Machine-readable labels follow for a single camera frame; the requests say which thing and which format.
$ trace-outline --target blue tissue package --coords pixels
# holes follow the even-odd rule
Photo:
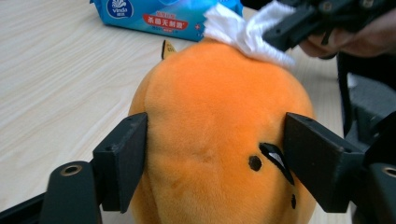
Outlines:
[[[240,0],[91,0],[106,25],[201,40],[204,13],[221,3],[242,16]]]

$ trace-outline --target orange plush toy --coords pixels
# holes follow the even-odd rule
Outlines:
[[[206,37],[155,66],[130,115],[148,113],[131,205],[138,224],[307,223],[316,202],[283,160],[287,112],[313,118],[302,85],[274,62]]]

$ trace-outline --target wooden table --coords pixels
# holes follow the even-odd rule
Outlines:
[[[254,13],[245,10],[247,17]],[[0,211],[46,190],[50,172],[89,161],[124,118],[143,76],[161,60],[164,39],[105,26],[89,0],[0,1]],[[318,121],[342,135],[335,61],[299,49],[292,70],[312,98]],[[104,213],[105,223],[130,214]],[[312,223],[348,223],[318,207]]]

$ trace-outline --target stuffed animal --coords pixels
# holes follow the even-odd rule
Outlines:
[[[283,159],[287,112],[314,117],[275,63],[212,38],[156,65],[129,114],[148,113],[147,156],[131,202],[138,224],[307,223],[315,200]]]

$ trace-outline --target human hand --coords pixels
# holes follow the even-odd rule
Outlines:
[[[358,57],[396,54],[396,8],[378,17],[356,34],[335,28],[327,45],[320,44],[322,39],[323,35],[311,35],[300,43],[300,47],[311,57],[327,57],[338,51]]]

